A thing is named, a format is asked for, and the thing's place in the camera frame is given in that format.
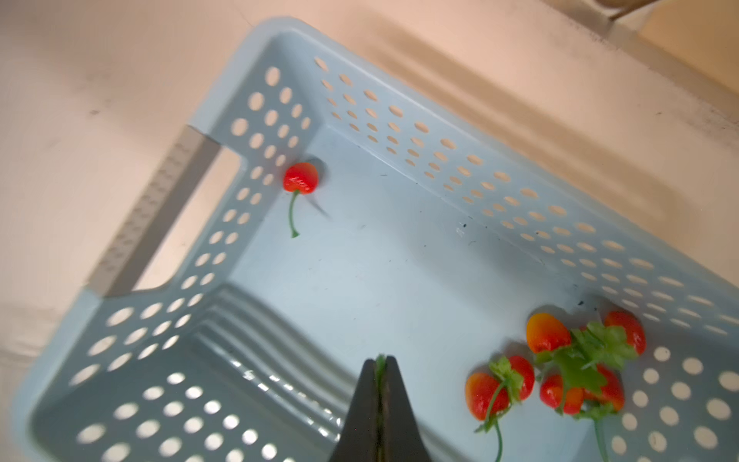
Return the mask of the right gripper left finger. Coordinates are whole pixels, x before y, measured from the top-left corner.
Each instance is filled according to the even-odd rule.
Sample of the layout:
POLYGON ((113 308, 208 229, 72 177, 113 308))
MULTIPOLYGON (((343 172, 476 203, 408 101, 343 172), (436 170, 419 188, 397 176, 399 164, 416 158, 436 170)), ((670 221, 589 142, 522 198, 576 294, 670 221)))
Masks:
POLYGON ((378 456, 378 361, 368 359, 357 381, 341 437, 330 462, 375 462, 378 456))

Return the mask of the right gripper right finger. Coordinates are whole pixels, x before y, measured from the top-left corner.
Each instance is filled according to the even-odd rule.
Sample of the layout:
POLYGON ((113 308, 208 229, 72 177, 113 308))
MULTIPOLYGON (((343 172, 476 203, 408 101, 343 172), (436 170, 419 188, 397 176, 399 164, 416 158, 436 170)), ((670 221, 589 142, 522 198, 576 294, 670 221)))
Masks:
POLYGON ((385 357, 382 372, 382 460, 431 460, 394 356, 385 357))

